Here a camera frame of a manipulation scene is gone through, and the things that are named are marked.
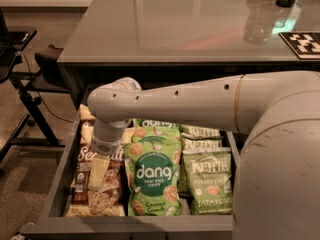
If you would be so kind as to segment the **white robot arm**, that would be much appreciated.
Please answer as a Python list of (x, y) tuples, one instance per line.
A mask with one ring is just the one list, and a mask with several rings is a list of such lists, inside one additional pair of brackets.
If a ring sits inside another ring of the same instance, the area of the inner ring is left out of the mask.
[(133, 118), (238, 132), (233, 240), (319, 240), (320, 73), (247, 74), (141, 90), (121, 79), (91, 92), (94, 132)]

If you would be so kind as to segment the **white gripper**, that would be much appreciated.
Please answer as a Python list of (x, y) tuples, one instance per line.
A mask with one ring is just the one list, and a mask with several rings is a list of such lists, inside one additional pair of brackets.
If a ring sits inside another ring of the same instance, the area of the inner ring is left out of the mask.
[(103, 122), (97, 119), (95, 121), (91, 147), (100, 155), (96, 155), (92, 160), (88, 183), (90, 190), (99, 190), (101, 188), (104, 175), (110, 163), (106, 156), (113, 155), (119, 148), (123, 133), (129, 124), (129, 120)]

